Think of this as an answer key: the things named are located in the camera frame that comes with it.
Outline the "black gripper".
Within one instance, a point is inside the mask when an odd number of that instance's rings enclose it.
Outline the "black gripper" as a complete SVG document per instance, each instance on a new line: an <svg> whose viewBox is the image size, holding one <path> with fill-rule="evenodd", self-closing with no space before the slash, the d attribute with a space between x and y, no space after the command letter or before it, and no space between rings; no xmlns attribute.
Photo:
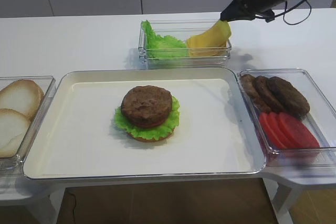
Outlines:
<svg viewBox="0 0 336 224"><path fill-rule="evenodd" d="M270 0L233 0L220 14L221 21L263 19L273 21L275 14L271 10Z"/></svg>

